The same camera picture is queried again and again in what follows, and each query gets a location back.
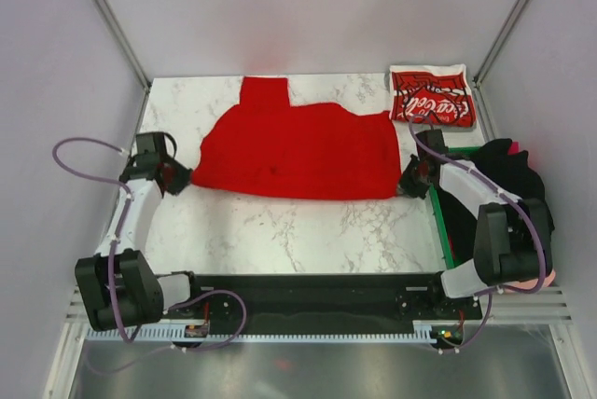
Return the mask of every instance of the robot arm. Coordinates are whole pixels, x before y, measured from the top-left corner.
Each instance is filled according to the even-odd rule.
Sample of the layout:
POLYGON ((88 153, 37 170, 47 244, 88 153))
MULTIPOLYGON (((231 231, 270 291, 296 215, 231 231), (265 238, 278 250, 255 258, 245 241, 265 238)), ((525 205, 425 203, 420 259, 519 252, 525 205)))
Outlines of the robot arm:
MULTIPOLYGON (((161 132, 138 134, 137 154, 129 159, 119 178, 131 193, 127 220, 115 251, 118 308, 125 326, 157 322, 164 310, 190 297, 192 274, 156 276, 143 256, 151 221, 164 194, 180 193, 190 177, 190 170, 168 155, 167 136, 161 132)), ((116 327, 107 289, 107 267, 126 201, 127 195, 120 190, 112 221, 95 255, 76 263, 76 281, 91 327, 97 331, 116 327)))
MULTIPOLYGON (((439 154, 449 155, 439 130, 417 134, 421 141, 439 154)), ((472 161, 459 159, 461 168, 445 164, 420 147, 418 157, 411 156, 399 189, 409 197, 423 199, 430 186, 440 187, 457 198, 477 219, 473 259, 444 271, 441 286, 448 298, 461 298, 506 282, 528 281, 539 275, 539 261, 526 225, 510 205, 496 194, 518 203, 529 215, 541 240, 546 273, 552 270, 548 211, 538 199, 521 199, 500 186, 488 186, 472 171, 472 161)))

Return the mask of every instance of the white marble table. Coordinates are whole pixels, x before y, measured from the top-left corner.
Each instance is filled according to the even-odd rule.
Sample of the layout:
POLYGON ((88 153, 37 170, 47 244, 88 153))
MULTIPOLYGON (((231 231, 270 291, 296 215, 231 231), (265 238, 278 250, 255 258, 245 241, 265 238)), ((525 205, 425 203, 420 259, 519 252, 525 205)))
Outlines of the white marble table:
MULTIPOLYGON (((293 104, 335 101, 357 114, 390 108, 383 74, 291 76, 293 104)), ((239 100, 242 78, 156 79, 141 131, 168 131, 176 159, 195 168, 202 138, 239 100)), ((396 124, 403 169, 414 151, 396 124)), ((479 145, 479 127, 446 131, 449 146, 479 145)), ((265 199, 189 186, 166 196, 146 245, 157 273, 416 272, 445 268, 431 207, 423 200, 265 199)))

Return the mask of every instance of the white enclosure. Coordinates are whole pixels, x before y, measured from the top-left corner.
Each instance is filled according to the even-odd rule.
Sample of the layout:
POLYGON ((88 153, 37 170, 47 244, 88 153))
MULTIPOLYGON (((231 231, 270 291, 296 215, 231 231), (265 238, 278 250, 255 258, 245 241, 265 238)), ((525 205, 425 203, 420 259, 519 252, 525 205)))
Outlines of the white enclosure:
MULTIPOLYGON (((114 204, 113 188, 54 165, 54 143, 85 135, 130 146, 158 77, 383 73, 391 63, 467 64, 480 76, 485 138, 530 151, 556 223, 557 282, 595 384, 597 1, 521 1, 0 0, 0 395, 41 396, 75 262, 93 253, 114 204)), ((173 89, 154 94, 164 87, 173 89)), ((111 177, 124 164, 77 145, 63 155, 111 177)))
POLYGON ((150 77, 380 73, 465 62, 475 74, 516 0, 110 0, 150 77))

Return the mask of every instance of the red cloth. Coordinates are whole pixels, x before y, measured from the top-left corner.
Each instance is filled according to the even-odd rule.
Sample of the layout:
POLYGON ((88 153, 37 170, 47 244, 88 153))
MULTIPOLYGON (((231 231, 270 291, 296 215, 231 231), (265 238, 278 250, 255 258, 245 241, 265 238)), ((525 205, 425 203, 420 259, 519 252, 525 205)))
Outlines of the red cloth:
POLYGON ((290 106, 286 78, 246 77, 241 101, 201 143, 196 186, 267 197, 388 199, 400 154, 388 112, 354 115, 336 103, 290 106))
POLYGON ((510 148, 507 150, 508 155, 516 155, 521 151, 521 147, 518 141, 513 141, 510 148))

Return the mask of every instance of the metal floor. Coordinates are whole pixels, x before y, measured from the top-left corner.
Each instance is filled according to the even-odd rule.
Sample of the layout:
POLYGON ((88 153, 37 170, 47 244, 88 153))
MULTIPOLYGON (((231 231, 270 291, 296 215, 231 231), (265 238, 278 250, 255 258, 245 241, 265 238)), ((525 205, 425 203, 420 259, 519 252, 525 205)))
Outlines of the metal floor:
MULTIPOLYGON (((97 368, 163 343, 87 342, 97 368)), ((233 344, 203 354, 166 351, 110 377, 79 367, 72 399, 568 398, 548 330, 488 327, 470 348, 439 356, 390 344, 233 344)))

